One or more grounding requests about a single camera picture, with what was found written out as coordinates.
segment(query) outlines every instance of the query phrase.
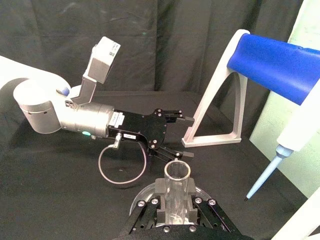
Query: transparent cylinder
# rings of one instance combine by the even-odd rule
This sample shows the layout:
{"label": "transparent cylinder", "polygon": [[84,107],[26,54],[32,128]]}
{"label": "transparent cylinder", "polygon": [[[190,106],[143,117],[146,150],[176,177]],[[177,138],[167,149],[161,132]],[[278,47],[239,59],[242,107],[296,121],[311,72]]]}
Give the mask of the transparent cylinder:
{"label": "transparent cylinder", "polygon": [[190,167],[184,161],[174,160],[164,167],[165,224],[184,224],[187,213]]}

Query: white wall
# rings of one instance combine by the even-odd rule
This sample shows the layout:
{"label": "white wall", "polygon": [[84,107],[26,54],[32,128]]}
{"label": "white wall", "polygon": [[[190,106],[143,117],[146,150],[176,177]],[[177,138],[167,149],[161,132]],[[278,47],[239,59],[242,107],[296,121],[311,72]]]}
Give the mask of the white wall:
{"label": "white wall", "polygon": [[[289,43],[320,50],[320,0],[304,0]],[[270,93],[250,137],[269,160],[275,156],[278,136],[298,107],[282,96]],[[320,130],[300,152],[293,153],[278,168],[305,196],[310,197],[320,187]]]}

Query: screw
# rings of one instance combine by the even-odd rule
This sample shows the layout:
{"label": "screw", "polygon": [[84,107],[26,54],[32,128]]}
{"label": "screw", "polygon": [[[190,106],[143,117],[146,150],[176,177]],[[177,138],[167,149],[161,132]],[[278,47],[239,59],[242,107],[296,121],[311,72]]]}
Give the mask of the screw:
{"label": "screw", "polygon": [[197,228],[196,228],[195,225],[189,226],[189,231],[190,231],[190,232],[194,233],[196,230],[197,230]]}
{"label": "screw", "polygon": [[152,203],[152,204],[157,204],[158,202],[159,202],[159,201],[158,201],[158,199],[156,199],[156,198],[154,198],[154,199],[151,200],[151,203]]}
{"label": "screw", "polygon": [[214,200],[214,199],[209,199],[209,201],[208,201],[208,203],[209,203],[209,205],[211,205],[211,206],[214,206],[214,205],[216,205],[216,200]]}
{"label": "screw", "polygon": [[138,202],[138,206],[139,206],[139,207],[143,207],[145,204],[146,204],[146,202],[143,201],[143,200],[141,200],[141,201]]}
{"label": "screw", "polygon": [[197,204],[202,203],[202,198],[201,197],[196,197],[194,200]]}
{"label": "screw", "polygon": [[169,226],[164,226],[164,227],[163,227],[163,231],[164,231],[165,233],[170,232],[170,227],[169,227]]}

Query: green led light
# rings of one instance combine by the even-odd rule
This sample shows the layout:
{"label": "green led light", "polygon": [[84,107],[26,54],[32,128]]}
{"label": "green led light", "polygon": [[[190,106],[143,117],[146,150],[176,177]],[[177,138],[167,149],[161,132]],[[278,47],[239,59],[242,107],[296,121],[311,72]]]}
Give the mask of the green led light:
{"label": "green led light", "polygon": [[91,133],[88,132],[88,131],[83,131],[82,134],[83,134],[83,135],[87,135],[87,136],[91,136]]}

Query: black fabric backdrop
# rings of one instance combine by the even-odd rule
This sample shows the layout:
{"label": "black fabric backdrop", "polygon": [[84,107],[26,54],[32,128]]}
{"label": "black fabric backdrop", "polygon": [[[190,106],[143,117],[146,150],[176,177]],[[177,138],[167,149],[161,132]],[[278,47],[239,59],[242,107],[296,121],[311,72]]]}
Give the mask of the black fabric backdrop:
{"label": "black fabric backdrop", "polygon": [[[0,55],[81,83],[102,36],[121,44],[97,90],[203,94],[237,29],[287,41],[302,0],[2,0]],[[249,136],[269,91],[247,86],[243,134]],[[234,114],[232,76],[213,100]],[[21,116],[0,116],[1,125]]]}

